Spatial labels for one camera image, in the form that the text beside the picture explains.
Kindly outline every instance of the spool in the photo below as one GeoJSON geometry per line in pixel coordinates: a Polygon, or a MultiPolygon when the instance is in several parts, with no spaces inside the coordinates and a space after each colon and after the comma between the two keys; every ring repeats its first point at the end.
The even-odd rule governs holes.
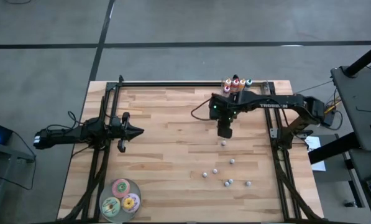
{"type": "Polygon", "coordinates": [[[253,80],[250,78],[250,79],[248,79],[248,80],[246,81],[245,87],[246,87],[246,88],[250,88],[250,87],[252,86],[252,84],[253,84],[253,80]]]}
{"type": "Polygon", "coordinates": [[[239,86],[239,80],[238,79],[233,80],[231,84],[231,93],[235,93],[237,91],[238,86],[239,86]]]}
{"type": "Polygon", "coordinates": [[[245,88],[246,80],[242,79],[239,81],[239,86],[237,87],[237,91],[242,91],[245,88]]]}
{"type": "Polygon", "coordinates": [[[140,207],[140,198],[138,195],[129,193],[122,199],[123,211],[127,213],[134,213],[140,207]]]}
{"type": "Polygon", "coordinates": [[[232,84],[232,82],[231,82],[230,78],[228,78],[227,80],[224,81],[224,87],[226,87],[226,86],[231,87],[231,84],[232,84]]]}
{"type": "Polygon", "coordinates": [[[130,192],[130,184],[125,179],[118,179],[112,185],[112,194],[117,198],[123,198],[130,192]]]}
{"type": "Polygon", "coordinates": [[[101,212],[107,217],[115,217],[121,210],[121,202],[115,197],[109,197],[104,200],[101,212]]]}
{"type": "Polygon", "coordinates": [[[229,93],[229,91],[231,90],[231,88],[229,86],[225,86],[224,89],[222,89],[222,90],[225,93],[229,93]]]}

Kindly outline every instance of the concrete floor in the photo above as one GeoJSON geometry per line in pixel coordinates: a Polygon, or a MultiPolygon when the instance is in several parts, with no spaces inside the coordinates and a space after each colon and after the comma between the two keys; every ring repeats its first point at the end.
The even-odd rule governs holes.
{"type": "MultiPolygon", "coordinates": [[[[108,0],[33,0],[14,6],[0,0],[0,44],[97,44],[107,5],[108,0]]],[[[106,42],[314,40],[371,40],[371,0],[117,0],[106,42]]],[[[331,68],[352,63],[370,48],[104,49],[96,79],[117,80],[121,74],[126,80],[217,80],[236,73],[257,80],[290,80],[298,91],[329,81],[331,68]]],[[[95,53],[0,50],[0,124],[29,144],[48,124],[70,125],[66,111],[80,116],[95,53]]],[[[326,102],[333,91],[327,84],[303,94],[326,102]]],[[[312,128],[318,134],[333,133],[312,128]]],[[[345,118],[338,133],[351,131],[345,118]]],[[[18,144],[18,150],[25,147],[18,144]]],[[[71,146],[36,153],[34,189],[10,186],[0,223],[55,219],[71,146]]],[[[31,172],[24,165],[16,181],[29,183],[31,172]]],[[[342,207],[351,198],[344,183],[317,185],[326,218],[371,222],[367,209],[342,207]]]]}

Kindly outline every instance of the wooden table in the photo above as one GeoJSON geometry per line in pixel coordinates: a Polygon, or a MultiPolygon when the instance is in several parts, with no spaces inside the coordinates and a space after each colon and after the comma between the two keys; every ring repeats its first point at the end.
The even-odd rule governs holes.
{"type": "MultiPolygon", "coordinates": [[[[289,81],[274,82],[278,95],[292,94],[289,81]]],[[[82,121],[98,116],[105,86],[106,82],[90,83],[82,121]]],[[[258,88],[252,91],[261,93],[258,88]]],[[[128,111],[131,124],[145,132],[126,144],[126,153],[118,151],[117,140],[112,142],[106,184],[128,178],[139,185],[142,208],[133,222],[283,221],[263,109],[241,113],[231,125],[233,137],[223,147],[216,121],[198,121],[190,116],[190,111],[212,92],[220,89],[121,88],[117,114],[128,111]],[[230,165],[230,159],[235,159],[235,164],[230,165]],[[208,178],[202,177],[203,172],[208,173],[208,178]],[[228,179],[234,179],[234,183],[225,187],[228,179]],[[245,186],[248,180],[251,187],[245,186]]],[[[298,116],[291,110],[286,114],[289,122],[298,116]]],[[[207,104],[196,115],[208,118],[207,104]]],[[[74,152],[84,147],[77,144],[74,152]]],[[[68,214],[84,193],[92,155],[92,150],[83,151],[71,160],[58,218],[68,214]]],[[[297,190],[323,217],[305,147],[294,144],[290,159],[297,190]]],[[[288,192],[286,197],[294,217],[288,192]]]]}

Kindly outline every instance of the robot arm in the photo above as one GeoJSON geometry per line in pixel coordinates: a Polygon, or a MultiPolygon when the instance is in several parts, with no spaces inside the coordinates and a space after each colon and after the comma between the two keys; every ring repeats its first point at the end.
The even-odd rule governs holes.
{"type": "Polygon", "coordinates": [[[36,133],[34,146],[36,149],[51,148],[56,144],[87,143],[89,146],[102,148],[108,139],[121,139],[118,149],[126,151],[124,141],[130,141],[144,132],[141,128],[132,126],[129,122],[130,114],[123,113],[122,118],[114,117],[112,125],[104,122],[104,97],[101,100],[101,108],[97,118],[91,118],[73,129],[42,129],[36,133]]]}
{"type": "Polygon", "coordinates": [[[291,148],[293,136],[310,124],[320,124],[324,120],[324,103],[303,95],[258,95],[251,91],[232,93],[228,97],[212,94],[209,103],[209,118],[218,121],[218,136],[232,137],[231,123],[241,112],[256,108],[291,109],[299,114],[288,127],[282,129],[278,144],[291,148]]]}

